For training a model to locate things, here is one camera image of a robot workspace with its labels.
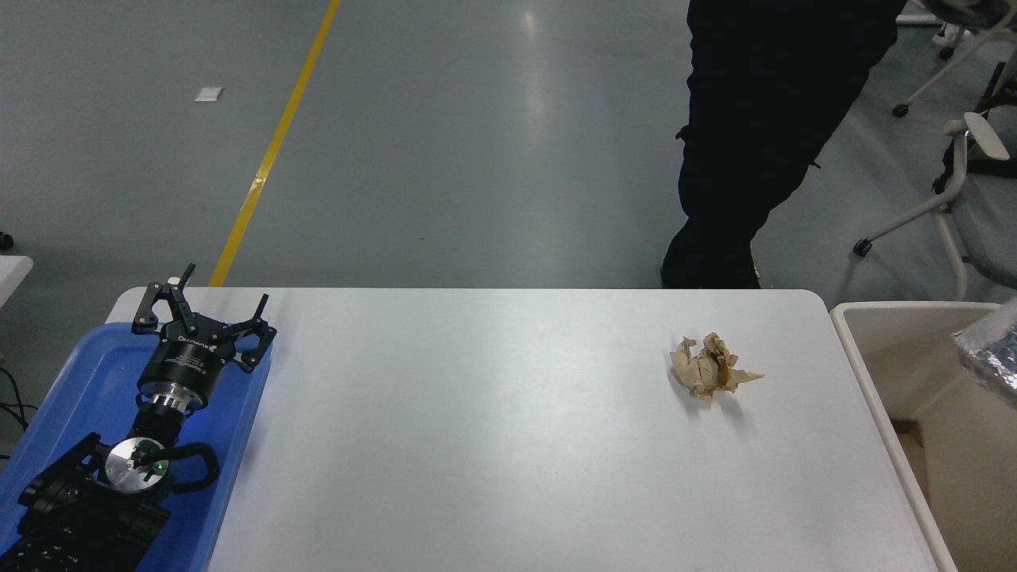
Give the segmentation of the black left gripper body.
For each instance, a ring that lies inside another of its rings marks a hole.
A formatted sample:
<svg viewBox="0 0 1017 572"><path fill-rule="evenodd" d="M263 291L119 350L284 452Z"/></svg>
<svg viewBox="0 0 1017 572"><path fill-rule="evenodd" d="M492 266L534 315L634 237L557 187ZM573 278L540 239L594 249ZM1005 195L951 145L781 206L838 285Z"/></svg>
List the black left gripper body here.
<svg viewBox="0 0 1017 572"><path fill-rule="evenodd" d="M184 388L194 400L208 400L226 363L236 354L237 338L226 336L221 326L211 333L192 332L181 323L166 323L160 341L139 377L145 397Z"/></svg>

